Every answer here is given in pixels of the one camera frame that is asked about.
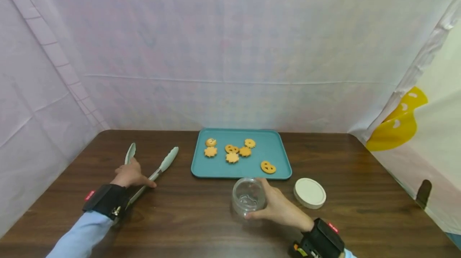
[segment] brown table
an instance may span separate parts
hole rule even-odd
[[[460,257],[460,251],[381,164],[348,134],[281,134],[293,176],[273,181],[295,201],[301,177],[321,183],[321,216],[360,258]],[[121,228],[92,257],[287,257],[300,234],[264,222],[242,224],[230,212],[235,180],[197,179],[190,172],[197,132],[109,130],[99,134],[0,240],[0,257],[45,257],[81,215],[89,191],[114,177],[131,142],[149,175],[173,148],[179,153],[158,188],[137,201]]]

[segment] red light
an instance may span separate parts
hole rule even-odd
[[[94,192],[95,191],[93,190],[90,193],[88,193],[87,197],[85,198],[85,201],[88,201],[91,198],[91,196],[93,196]]]
[[[331,227],[331,229],[333,229],[333,231],[335,231],[336,233],[338,233],[338,229],[336,227],[333,226],[333,224],[331,223],[328,223],[328,226]]]

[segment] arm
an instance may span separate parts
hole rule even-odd
[[[141,174],[140,164],[136,159],[131,164],[122,165],[115,170],[117,176],[110,184],[125,188],[137,185],[147,185],[152,188],[157,185]],[[89,211],[64,234],[46,258],[88,258],[93,248],[106,236],[113,221],[98,212]]]
[[[270,186],[266,179],[258,180],[262,183],[266,193],[267,207],[263,210],[248,213],[245,219],[268,219],[278,224],[295,227],[301,232],[310,232],[312,230],[314,221],[306,213],[291,203],[279,189]],[[345,249],[339,258],[356,257]]]

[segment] yellow cutout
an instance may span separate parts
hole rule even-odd
[[[413,110],[426,103],[426,95],[413,87],[402,97],[399,106],[374,130],[367,142],[367,149],[384,151],[409,141],[418,129]]]

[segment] metal tongs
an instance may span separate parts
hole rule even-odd
[[[174,158],[176,158],[178,151],[179,151],[179,147],[173,148],[172,151],[170,151],[170,153],[168,153],[168,155],[163,159],[162,163],[160,164],[160,167],[157,170],[155,170],[155,172],[149,177],[149,180],[155,181],[155,179],[157,179],[157,177],[160,176],[160,174],[165,172],[168,169],[168,167],[170,167],[170,165],[172,164]],[[125,156],[125,165],[131,163],[130,160],[131,158],[134,157],[135,153],[136,153],[136,143],[131,143],[131,146],[128,149],[128,152],[126,153],[126,156]],[[146,190],[146,188],[147,186],[142,186],[142,188],[139,189],[139,191],[137,191],[136,194],[134,194],[133,197],[130,198],[130,201],[128,201],[128,204],[126,207],[128,208],[131,204],[135,203],[136,200]]]

